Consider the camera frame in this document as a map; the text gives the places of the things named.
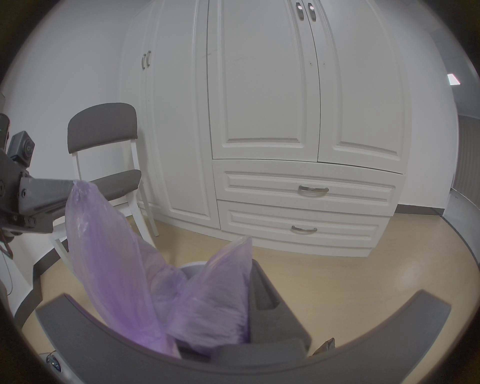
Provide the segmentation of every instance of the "drawer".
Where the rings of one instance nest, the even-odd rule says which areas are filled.
[[[223,231],[344,248],[375,247],[390,219],[221,200],[218,201],[218,213]]]
[[[393,215],[405,181],[393,172],[302,161],[213,160],[213,167],[218,200],[364,215]]]

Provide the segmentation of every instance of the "door handle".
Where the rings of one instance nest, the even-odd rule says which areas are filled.
[[[314,229],[303,229],[303,228],[298,228],[294,225],[292,225],[292,231],[293,232],[297,232],[297,233],[301,233],[302,235],[307,235],[309,233],[315,233],[317,231],[317,228],[314,228]]]
[[[299,186],[299,193],[301,192],[307,192],[307,193],[315,193],[315,194],[322,194],[325,195],[329,191],[328,188],[310,188],[310,187],[305,187],[303,185]]]
[[[317,15],[315,14],[315,8],[312,3],[308,3],[308,12],[310,12],[310,18],[312,21],[317,21]]]
[[[300,20],[303,21],[303,7],[302,7],[302,5],[299,2],[297,2],[297,4],[295,4],[295,8],[297,8],[297,13],[299,14]]]

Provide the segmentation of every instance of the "ceiling light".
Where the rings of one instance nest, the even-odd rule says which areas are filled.
[[[460,81],[458,81],[453,73],[449,73],[447,76],[450,85],[460,85]]]

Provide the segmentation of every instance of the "plastic bag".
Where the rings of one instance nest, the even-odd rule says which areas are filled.
[[[251,237],[222,248],[189,280],[168,316],[167,333],[205,355],[248,342],[251,269]]]
[[[157,310],[165,314],[186,277],[139,238],[122,213],[96,185],[75,181],[65,210],[73,272],[107,325],[146,348],[180,357],[165,333]]]

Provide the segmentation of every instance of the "black fisheye border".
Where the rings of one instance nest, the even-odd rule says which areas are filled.
[[[480,1],[423,0],[442,19],[480,73]],[[33,29],[59,0],[0,0],[0,83]],[[35,355],[13,322],[0,292],[0,381],[11,384],[61,384]],[[480,311],[446,358],[423,383],[480,382]]]

